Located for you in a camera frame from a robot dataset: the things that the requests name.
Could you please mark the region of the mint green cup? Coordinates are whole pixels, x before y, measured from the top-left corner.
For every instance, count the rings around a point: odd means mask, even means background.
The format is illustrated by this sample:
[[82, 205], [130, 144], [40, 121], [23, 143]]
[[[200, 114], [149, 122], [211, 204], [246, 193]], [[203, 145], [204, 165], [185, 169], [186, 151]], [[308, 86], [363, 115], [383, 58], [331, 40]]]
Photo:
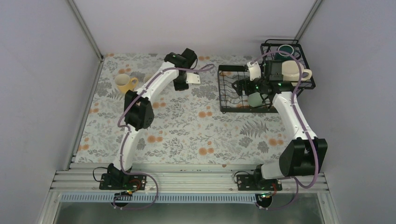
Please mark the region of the mint green cup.
[[261, 107], [265, 103], [264, 95], [259, 92], [252, 93], [248, 95], [247, 102], [250, 107]]

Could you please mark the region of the yellow mug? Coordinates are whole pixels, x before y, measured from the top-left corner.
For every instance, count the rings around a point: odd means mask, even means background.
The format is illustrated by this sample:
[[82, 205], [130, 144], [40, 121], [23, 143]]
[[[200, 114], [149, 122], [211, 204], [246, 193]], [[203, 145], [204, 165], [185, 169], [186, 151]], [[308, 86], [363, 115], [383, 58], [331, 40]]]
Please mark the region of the yellow mug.
[[122, 94], [126, 94], [128, 91], [133, 91], [138, 82], [138, 78], [130, 77], [127, 74], [119, 74], [114, 79], [114, 83]]

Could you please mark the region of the beige speckled mug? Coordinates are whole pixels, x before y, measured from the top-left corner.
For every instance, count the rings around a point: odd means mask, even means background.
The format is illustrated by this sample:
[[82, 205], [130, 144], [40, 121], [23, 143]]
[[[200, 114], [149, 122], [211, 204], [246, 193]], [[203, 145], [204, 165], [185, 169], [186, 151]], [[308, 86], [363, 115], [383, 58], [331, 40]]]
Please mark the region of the beige speckled mug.
[[147, 83], [152, 77], [153, 74], [146, 74], [143, 78], [144, 83]]

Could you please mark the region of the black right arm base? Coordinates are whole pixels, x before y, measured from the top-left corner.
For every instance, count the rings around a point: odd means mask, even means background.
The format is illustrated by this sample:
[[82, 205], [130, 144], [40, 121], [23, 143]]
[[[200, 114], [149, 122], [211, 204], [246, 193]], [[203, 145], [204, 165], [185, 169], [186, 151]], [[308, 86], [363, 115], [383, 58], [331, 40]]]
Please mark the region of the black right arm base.
[[280, 191], [283, 189], [277, 179], [262, 179], [251, 174], [237, 174], [236, 183], [238, 191]]

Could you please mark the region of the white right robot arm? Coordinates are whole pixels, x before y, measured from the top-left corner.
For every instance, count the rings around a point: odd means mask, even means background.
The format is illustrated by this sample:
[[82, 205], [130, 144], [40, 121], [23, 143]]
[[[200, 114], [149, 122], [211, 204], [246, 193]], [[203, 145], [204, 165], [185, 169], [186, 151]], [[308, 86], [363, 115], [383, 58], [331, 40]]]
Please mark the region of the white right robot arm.
[[294, 178], [305, 189], [312, 187], [318, 178], [328, 144], [318, 138], [309, 126], [297, 101], [297, 90], [303, 81], [312, 78], [312, 71], [295, 60], [266, 61], [261, 70], [257, 61], [248, 62], [247, 88], [249, 104], [266, 95], [281, 117], [287, 134], [288, 146], [274, 161], [258, 165], [247, 175], [242, 190], [275, 189], [280, 180]]

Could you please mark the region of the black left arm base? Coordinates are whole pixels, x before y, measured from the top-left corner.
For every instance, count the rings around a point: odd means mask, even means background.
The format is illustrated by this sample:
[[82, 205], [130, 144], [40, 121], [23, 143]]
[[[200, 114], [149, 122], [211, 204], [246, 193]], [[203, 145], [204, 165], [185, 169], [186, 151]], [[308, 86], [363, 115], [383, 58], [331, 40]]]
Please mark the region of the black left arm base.
[[124, 175], [115, 177], [103, 174], [99, 183], [100, 190], [144, 190], [147, 182], [146, 175]]

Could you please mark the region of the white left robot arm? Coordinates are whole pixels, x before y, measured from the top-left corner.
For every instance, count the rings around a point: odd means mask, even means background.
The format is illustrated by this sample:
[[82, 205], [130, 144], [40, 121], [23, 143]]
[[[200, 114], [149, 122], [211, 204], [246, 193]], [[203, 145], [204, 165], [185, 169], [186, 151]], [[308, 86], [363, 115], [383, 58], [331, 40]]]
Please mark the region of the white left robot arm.
[[124, 140], [118, 158], [107, 168], [107, 176], [118, 189], [124, 189], [129, 185], [130, 176], [126, 172], [132, 167], [134, 150], [143, 130], [154, 120], [151, 101], [156, 99], [169, 83], [173, 83], [176, 91], [187, 90], [187, 77], [193, 74], [193, 64], [197, 60], [196, 53], [189, 48], [182, 54], [171, 52], [166, 55], [156, 74], [141, 88], [126, 92], [124, 112], [118, 121], [118, 126], [124, 128]]

